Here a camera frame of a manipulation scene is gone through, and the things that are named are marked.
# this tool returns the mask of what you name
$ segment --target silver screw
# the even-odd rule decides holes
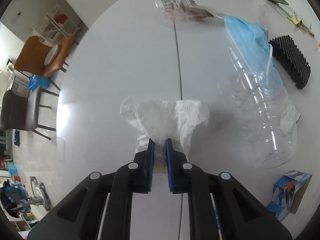
[[[90,179],[98,179],[98,178],[100,178],[100,173],[95,171],[90,174]]]
[[[223,172],[220,174],[221,178],[223,179],[230,179],[231,178],[231,175],[227,172]]]
[[[192,168],[192,164],[191,163],[184,163],[182,165],[182,168],[184,168],[185,170],[190,170]]]
[[[129,167],[129,169],[131,169],[131,170],[134,170],[134,169],[136,169],[136,168],[138,168],[138,164],[137,163],[129,163],[128,164],[128,167]]]

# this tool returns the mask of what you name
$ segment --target small box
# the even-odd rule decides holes
[[[272,200],[267,209],[280,222],[291,213],[295,214],[308,187],[312,175],[301,171],[291,171],[278,180],[273,188]]]

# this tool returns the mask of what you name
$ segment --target white table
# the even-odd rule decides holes
[[[57,115],[63,190],[68,193],[92,171],[110,173],[132,161],[140,134],[121,119],[122,101],[128,96],[140,100],[179,100],[180,70],[183,99],[201,100],[211,111],[208,127],[198,127],[193,134],[190,162],[213,174],[229,171],[264,205],[271,200],[273,184],[282,174],[291,170],[313,174],[298,212],[283,222],[296,237],[311,219],[320,199],[320,55],[314,52],[316,42],[296,30],[264,0],[195,1],[209,11],[257,22],[269,29],[269,38],[289,34],[309,61],[312,73],[303,90],[297,90],[279,67],[292,103],[302,112],[296,155],[271,170],[257,170],[248,164],[238,121],[219,90],[227,80],[218,69],[229,66],[228,58],[221,57],[228,43],[220,20],[176,22],[179,67],[173,24],[164,21],[154,0],[119,0],[84,36],[63,82]],[[183,240],[188,239],[185,200],[180,238]],[[140,214],[139,210],[146,205],[144,210],[148,212]],[[181,196],[169,194],[166,174],[155,174],[151,194],[135,195],[132,206],[132,239],[149,239],[150,232],[153,239],[178,239]]]

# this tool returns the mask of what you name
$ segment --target round cushion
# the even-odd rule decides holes
[[[54,58],[56,57],[56,55],[58,54],[59,51],[59,46],[58,45],[54,45],[50,51],[48,52],[47,56],[45,57],[44,60],[44,65],[48,66],[51,64],[51,62],[54,60]]]

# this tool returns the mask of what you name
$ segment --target yellow sticky note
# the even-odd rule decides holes
[[[291,18],[291,20],[293,21],[294,25],[299,25],[298,20],[294,16]]]

